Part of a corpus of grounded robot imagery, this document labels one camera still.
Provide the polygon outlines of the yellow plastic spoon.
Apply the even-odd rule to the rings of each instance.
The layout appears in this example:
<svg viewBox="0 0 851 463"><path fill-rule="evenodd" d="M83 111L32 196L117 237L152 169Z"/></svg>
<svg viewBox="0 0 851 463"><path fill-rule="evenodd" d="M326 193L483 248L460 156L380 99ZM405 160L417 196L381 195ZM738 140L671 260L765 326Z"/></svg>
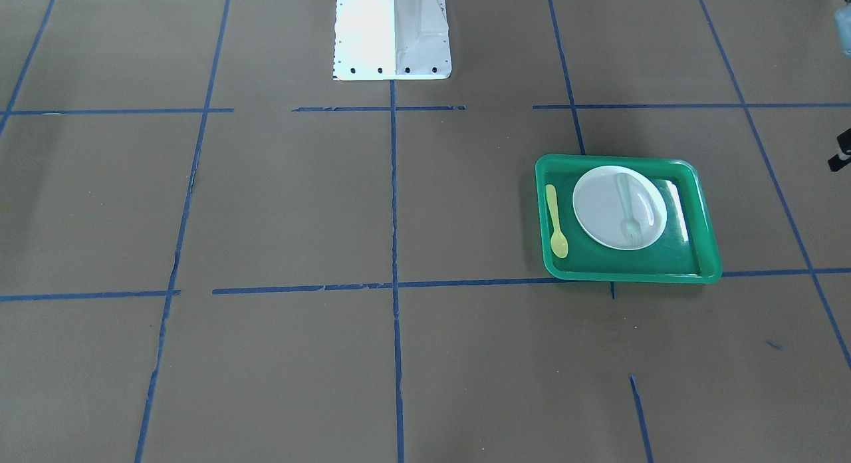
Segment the yellow plastic spoon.
<svg viewBox="0 0 851 463"><path fill-rule="evenodd" d="M569 252L569 244L561 228L557 190L552 184L545 184L545 202L551 221L550 248L552 253L559 259L566 259Z"/></svg>

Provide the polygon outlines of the white round plate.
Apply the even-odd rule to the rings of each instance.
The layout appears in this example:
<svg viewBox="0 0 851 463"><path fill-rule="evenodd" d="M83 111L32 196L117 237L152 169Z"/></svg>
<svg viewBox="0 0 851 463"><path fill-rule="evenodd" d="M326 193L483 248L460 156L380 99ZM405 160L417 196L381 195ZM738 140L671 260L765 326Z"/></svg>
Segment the white round plate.
<svg viewBox="0 0 851 463"><path fill-rule="evenodd" d="M629 175L635 220L641 224L642 240L632 247L622 230L624 213L615 175ZM604 247L638 251L650 247L668 226L668 205L649 178L623 166L599 166L584 173L572 191L572 209L587 236Z"/></svg>

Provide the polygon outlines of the green plastic tray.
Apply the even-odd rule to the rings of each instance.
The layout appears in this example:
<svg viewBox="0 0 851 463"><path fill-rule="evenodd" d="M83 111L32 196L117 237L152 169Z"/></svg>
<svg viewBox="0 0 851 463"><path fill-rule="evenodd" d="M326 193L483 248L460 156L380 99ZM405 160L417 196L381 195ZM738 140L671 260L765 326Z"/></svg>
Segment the green plastic tray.
<svg viewBox="0 0 851 463"><path fill-rule="evenodd" d="M668 205L668 226L656 243L638 251L621 251L593 241L582 229L572 191L578 179L599 166L623 166L656 185ZM619 156L547 154L535 165L539 200L542 259L555 278L569 281L711 283L721 277L721 258L698 172L683 160ZM550 248L551 221L545 184L557 190L568 257Z"/></svg>

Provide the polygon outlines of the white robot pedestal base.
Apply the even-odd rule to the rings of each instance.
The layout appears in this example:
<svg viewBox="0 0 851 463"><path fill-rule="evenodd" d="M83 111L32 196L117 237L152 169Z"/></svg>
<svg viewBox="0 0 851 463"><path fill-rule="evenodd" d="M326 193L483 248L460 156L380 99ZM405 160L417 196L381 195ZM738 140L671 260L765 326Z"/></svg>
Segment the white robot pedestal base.
<svg viewBox="0 0 851 463"><path fill-rule="evenodd" d="M341 81L447 79L446 0L336 0L332 77Z"/></svg>

